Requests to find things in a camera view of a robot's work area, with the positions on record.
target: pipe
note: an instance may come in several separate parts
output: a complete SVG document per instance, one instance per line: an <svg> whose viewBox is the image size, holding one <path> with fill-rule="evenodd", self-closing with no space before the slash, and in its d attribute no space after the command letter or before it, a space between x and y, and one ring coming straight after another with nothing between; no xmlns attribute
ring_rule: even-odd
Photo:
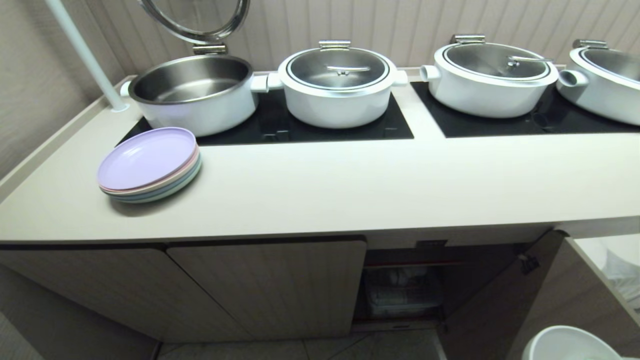
<svg viewBox="0 0 640 360"><path fill-rule="evenodd" d="M104 93L104 96L107 98L109 103L111 104L111 111L125 111L129 108L129 105L125 103L122 98L118 95L116 90L113 88L113 85L107 78L107 75L104 74L102 68L100 68L100 64L95 59L94 55L91 53L91 50L84 42L82 35L80 35L80 31L74 24L73 20L67 13L64 5L60 0L45 0L49 8L51 9L53 15L56 20L64 30L65 34L71 41L71 44L76 49L76 52L80 56L80 59L84 62L89 72L93 76L96 83Z"/></svg>

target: dish rack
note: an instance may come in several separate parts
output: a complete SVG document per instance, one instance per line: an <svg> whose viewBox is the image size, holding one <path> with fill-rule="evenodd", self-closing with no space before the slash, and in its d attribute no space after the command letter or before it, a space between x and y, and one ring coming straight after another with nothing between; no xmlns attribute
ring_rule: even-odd
<svg viewBox="0 0 640 360"><path fill-rule="evenodd" d="M427 266L367 270L365 290L371 318L415 318L442 305L442 287Z"/></svg>

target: floor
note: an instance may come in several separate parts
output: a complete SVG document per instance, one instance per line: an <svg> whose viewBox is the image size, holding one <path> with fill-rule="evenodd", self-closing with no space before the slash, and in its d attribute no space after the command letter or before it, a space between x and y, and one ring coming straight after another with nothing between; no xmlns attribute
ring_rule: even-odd
<svg viewBox="0 0 640 360"><path fill-rule="evenodd" d="M44 357L2 313L0 313L0 357L3 359L44 360Z"/></svg>
<svg viewBox="0 0 640 360"><path fill-rule="evenodd" d="M363 332L345 338L164 344L158 360L445 360L434 330Z"/></svg>

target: pot lid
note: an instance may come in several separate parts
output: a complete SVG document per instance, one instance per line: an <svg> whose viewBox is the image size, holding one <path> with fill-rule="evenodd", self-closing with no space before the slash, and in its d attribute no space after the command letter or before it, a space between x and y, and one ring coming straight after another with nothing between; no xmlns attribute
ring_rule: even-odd
<svg viewBox="0 0 640 360"><path fill-rule="evenodd" d="M165 14L154 0L138 0L143 9L153 19L158 21L169 32L173 33L176 37L179 37L185 41L191 42L196 45L216 45L227 36L231 35L237 28L239 28L246 14L249 10L250 0L237 0L236 10L234 11L231 19L224 24L221 28L213 31L199 31L191 29L187 26L183 26L175 22L171 17Z"/></svg>
<svg viewBox="0 0 640 360"><path fill-rule="evenodd" d="M389 65L376 53L349 47L347 40L320 41L320 48L305 51L287 64L295 81L323 90L353 90L379 83Z"/></svg>
<svg viewBox="0 0 640 360"><path fill-rule="evenodd" d="M640 83L640 57L636 55L589 47L580 52L580 57L615 76Z"/></svg>
<svg viewBox="0 0 640 360"><path fill-rule="evenodd" d="M552 61L518 47L484 42L451 46L444 57L465 71L516 81L543 78L549 73L547 62Z"/></svg>

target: cabinet door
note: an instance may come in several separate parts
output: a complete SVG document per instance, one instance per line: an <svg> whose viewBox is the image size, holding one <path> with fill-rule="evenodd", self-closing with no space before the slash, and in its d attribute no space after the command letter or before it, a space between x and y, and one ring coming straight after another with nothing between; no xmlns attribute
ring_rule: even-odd
<svg viewBox="0 0 640 360"><path fill-rule="evenodd" d="M551 231L447 319L440 339L449 360L520 360L529 340L553 325L579 327L624 356L640 356L640 323L585 262L572 240Z"/></svg>
<svg viewBox="0 0 640 360"><path fill-rule="evenodd" d="M160 250L0 250L0 262L157 340L251 339Z"/></svg>
<svg viewBox="0 0 640 360"><path fill-rule="evenodd" d="M363 241L174 247L167 253L261 340L349 333Z"/></svg>

